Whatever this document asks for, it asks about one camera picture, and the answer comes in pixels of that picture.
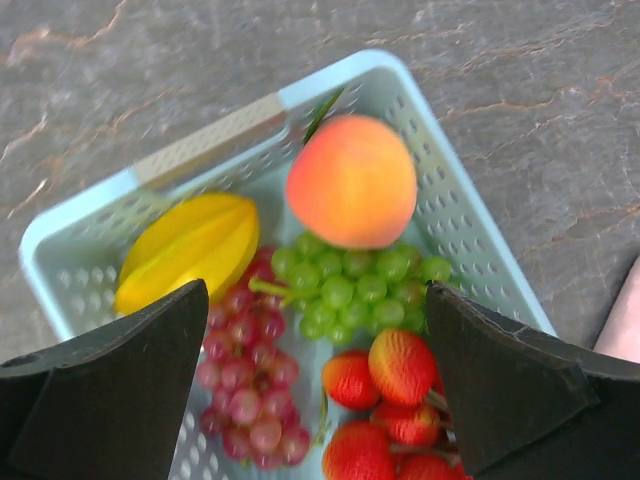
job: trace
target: plastic basket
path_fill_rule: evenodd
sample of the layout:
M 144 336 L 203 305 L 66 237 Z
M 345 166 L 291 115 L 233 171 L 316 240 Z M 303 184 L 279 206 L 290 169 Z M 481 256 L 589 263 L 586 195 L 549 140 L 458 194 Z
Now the plastic basket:
M 344 91 L 330 114 L 355 111 L 383 119 L 413 153 L 419 202 L 407 233 L 409 241 L 449 258 L 461 289 L 470 298 L 555 335 L 409 70 L 385 51 L 364 50 L 232 113 L 38 216 L 24 234 L 20 259 L 57 336 L 66 340 L 115 318 L 113 290 L 127 249 L 150 222 L 185 198 L 207 190 L 253 197 L 260 209 L 262 242 L 291 241 L 302 229 L 282 196 L 288 165 L 301 146 L 314 108 L 340 87 Z M 295 328 L 286 335 L 297 335 Z M 288 346 L 295 345 L 294 340 L 284 340 L 285 350 L 294 353 L 302 367 L 301 385 L 294 396 L 303 407 L 303 418 L 314 418 L 320 408 L 319 371 L 332 348 L 317 342 L 292 352 Z M 218 441 L 205 438 L 196 422 L 206 405 L 206 394 L 194 385 L 170 478 L 227 480 L 249 472 L 266 475 L 216 455 Z M 330 412 L 334 426 L 341 415 Z M 300 467 L 277 475 L 319 476 L 320 454 L 321 449 L 314 449 Z

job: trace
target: green leaf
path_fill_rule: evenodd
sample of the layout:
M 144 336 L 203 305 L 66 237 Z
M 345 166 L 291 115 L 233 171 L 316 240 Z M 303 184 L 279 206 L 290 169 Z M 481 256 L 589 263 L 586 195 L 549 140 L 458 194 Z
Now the green leaf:
M 336 92 L 331 96 L 331 98 L 327 100 L 327 103 L 320 104 L 316 107 L 315 114 L 313 115 L 313 121 L 311 122 L 311 125 L 309 125 L 309 128 L 307 129 L 307 133 L 305 134 L 304 139 L 302 140 L 303 145 L 305 145 L 309 141 L 309 139 L 313 136 L 313 134 L 316 133 L 316 130 L 318 130 L 318 127 L 322 123 L 322 120 L 324 120 L 324 117 L 327 115 L 327 112 L 333 106 L 333 104 L 338 101 L 338 98 L 340 98 L 340 95 L 342 95 L 342 92 L 344 92 L 344 87 L 341 87 L 338 90 L 336 90 Z

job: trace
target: peach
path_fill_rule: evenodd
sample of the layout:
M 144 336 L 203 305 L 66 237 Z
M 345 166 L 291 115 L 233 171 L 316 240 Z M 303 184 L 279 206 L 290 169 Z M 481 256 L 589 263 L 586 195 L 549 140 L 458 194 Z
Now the peach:
M 294 161 L 287 202 L 300 223 L 342 248 L 385 248 L 416 206 L 417 181 L 402 138 L 363 115 L 328 120 Z

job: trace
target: strawberry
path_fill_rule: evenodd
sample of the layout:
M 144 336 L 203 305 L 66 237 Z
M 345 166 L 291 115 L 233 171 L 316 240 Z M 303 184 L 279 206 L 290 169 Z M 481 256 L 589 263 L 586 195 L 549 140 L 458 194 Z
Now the strawberry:
M 327 480 L 394 480 L 396 464 L 384 432 L 356 420 L 338 428 L 322 456 Z
M 438 440 L 438 412 L 431 405 L 403 407 L 382 402 L 371 415 L 371 423 L 381 427 L 395 442 L 405 445 L 432 446 Z
M 405 459 L 397 480 L 461 480 L 447 462 L 436 455 L 416 454 Z
M 373 341 L 369 372 L 385 400 L 415 406 L 436 378 L 436 360 L 425 342 L 406 330 L 387 328 Z
M 369 353 L 350 350 L 336 355 L 322 368 L 322 385 L 334 402 L 351 410 L 373 408 L 380 398 L 369 374 Z

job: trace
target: marble surface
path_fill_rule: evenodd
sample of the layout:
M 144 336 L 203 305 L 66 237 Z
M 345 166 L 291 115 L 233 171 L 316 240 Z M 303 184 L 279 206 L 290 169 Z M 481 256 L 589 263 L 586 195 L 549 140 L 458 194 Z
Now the marble surface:
M 399 55 L 560 336 L 640 253 L 640 2 L 0 0 L 0 360 L 55 342 L 17 248 L 40 211 L 359 49 Z

